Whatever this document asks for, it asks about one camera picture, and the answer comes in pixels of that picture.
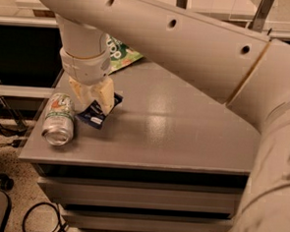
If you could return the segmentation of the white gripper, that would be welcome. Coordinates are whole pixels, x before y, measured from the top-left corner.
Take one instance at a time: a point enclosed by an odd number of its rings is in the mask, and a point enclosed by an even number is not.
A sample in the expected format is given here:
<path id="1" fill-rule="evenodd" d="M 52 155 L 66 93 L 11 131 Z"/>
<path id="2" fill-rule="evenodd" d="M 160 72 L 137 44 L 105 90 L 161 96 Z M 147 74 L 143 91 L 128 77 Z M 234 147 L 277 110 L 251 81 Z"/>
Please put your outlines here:
<path id="1" fill-rule="evenodd" d="M 81 110 L 87 109 L 96 100 L 103 114 L 107 116 L 114 107 L 114 81 L 106 77 L 111 67 L 109 51 L 105 50 L 91 59 L 75 58 L 64 48 L 59 53 L 63 70 L 71 76 L 69 85 L 80 103 Z"/>

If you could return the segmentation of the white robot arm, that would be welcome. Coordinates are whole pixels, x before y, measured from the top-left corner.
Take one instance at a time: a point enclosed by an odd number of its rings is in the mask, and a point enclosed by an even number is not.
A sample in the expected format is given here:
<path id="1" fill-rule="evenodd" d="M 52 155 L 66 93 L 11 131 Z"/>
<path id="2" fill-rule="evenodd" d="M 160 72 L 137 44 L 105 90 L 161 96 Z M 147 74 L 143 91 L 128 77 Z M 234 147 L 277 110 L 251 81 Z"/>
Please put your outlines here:
<path id="1" fill-rule="evenodd" d="M 104 79 L 107 33 L 255 127 L 260 149 L 232 232 L 290 232 L 290 45 L 156 0 L 39 1 L 77 82 Z"/>

